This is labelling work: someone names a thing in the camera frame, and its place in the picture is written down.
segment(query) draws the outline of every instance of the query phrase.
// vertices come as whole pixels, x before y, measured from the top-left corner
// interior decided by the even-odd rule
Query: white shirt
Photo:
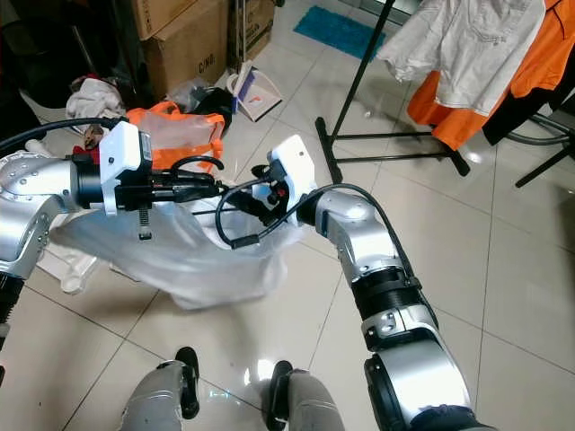
[[[487,116],[544,15],[544,0],[424,0],[377,57],[399,81],[438,70],[438,104]]]

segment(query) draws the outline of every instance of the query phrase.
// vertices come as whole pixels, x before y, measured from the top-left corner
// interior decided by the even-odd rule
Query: hanging clothes
[[[536,114],[546,103],[557,109],[575,88],[575,49],[571,50],[565,73],[554,90],[534,88],[522,98],[510,92],[503,103],[483,126],[483,133],[491,145],[497,144],[510,132],[521,126],[526,119]]]
[[[377,57],[400,81],[438,70],[439,104],[489,115],[544,14],[544,0],[424,0]]]
[[[509,88],[516,98],[529,94],[534,88],[553,90],[564,75],[575,44],[575,0],[545,0],[545,7],[544,22],[511,80]],[[427,76],[411,98],[407,111],[416,123],[435,125],[433,136],[456,150],[481,130],[489,117],[438,104],[439,77],[437,71]],[[506,95],[507,92],[501,95],[492,112]]]

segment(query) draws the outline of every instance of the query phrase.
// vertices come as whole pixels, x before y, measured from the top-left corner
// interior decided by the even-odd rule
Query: blue mat
[[[371,27],[318,6],[313,6],[307,11],[294,31],[356,58],[362,58],[366,53],[367,44],[373,33]],[[384,37],[383,33],[379,36],[377,48],[384,43]]]

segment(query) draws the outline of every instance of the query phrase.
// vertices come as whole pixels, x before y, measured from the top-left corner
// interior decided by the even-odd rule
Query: clothing rack
[[[320,142],[322,144],[323,154],[325,156],[325,161],[330,170],[332,176],[332,181],[334,183],[340,183],[343,181],[343,175],[341,174],[341,169],[338,166],[340,163],[365,163],[365,162],[387,162],[392,160],[406,160],[406,159],[423,159],[423,158],[435,158],[443,159],[449,158],[451,162],[456,167],[459,174],[464,177],[470,171],[469,165],[465,159],[457,151],[452,150],[447,145],[440,143],[441,147],[435,153],[416,153],[416,154],[401,154],[401,155],[377,155],[372,157],[350,157],[350,158],[336,158],[333,153],[333,145],[336,140],[354,140],[354,139],[386,139],[392,137],[405,137],[405,136],[431,136],[431,132],[407,132],[407,133],[375,133],[368,135],[339,135],[341,124],[345,119],[349,106],[355,97],[356,91],[358,90],[359,83],[363,74],[366,72],[367,65],[371,60],[371,57],[376,50],[377,40],[382,30],[384,29],[384,24],[387,21],[389,13],[394,6],[395,0],[386,0],[384,8],[382,9],[379,19],[377,20],[376,27],[371,35],[371,39],[367,45],[366,53],[361,59],[358,71],[356,72],[351,88],[349,89],[348,96],[343,103],[340,116],[335,124],[335,128],[331,135],[327,133],[327,127],[325,125],[325,120],[323,117],[318,117],[315,121],[315,128],[319,135]]]

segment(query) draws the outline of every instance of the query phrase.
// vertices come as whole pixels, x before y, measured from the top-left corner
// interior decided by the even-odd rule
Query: robotic arm
[[[228,201],[267,225],[246,238],[223,236],[232,248],[255,244],[285,222],[310,224],[335,245],[373,353],[365,373],[382,430],[492,429],[475,420],[464,379],[420,282],[383,209],[367,192],[344,184],[318,189],[313,162],[298,136],[270,153],[269,168],[253,170],[260,178],[249,183],[251,193],[242,191],[246,185],[229,189],[209,174],[180,170],[197,160],[153,172],[149,136],[126,122],[102,140],[100,166],[77,156],[59,160],[12,154],[0,160],[0,348],[9,330],[8,315],[48,243],[57,214],[90,207],[103,207],[109,216],[137,210],[140,239],[145,240],[152,234],[147,211],[153,202],[224,195],[216,220]],[[220,161],[209,161],[223,168]],[[363,196],[336,191],[341,188]]]

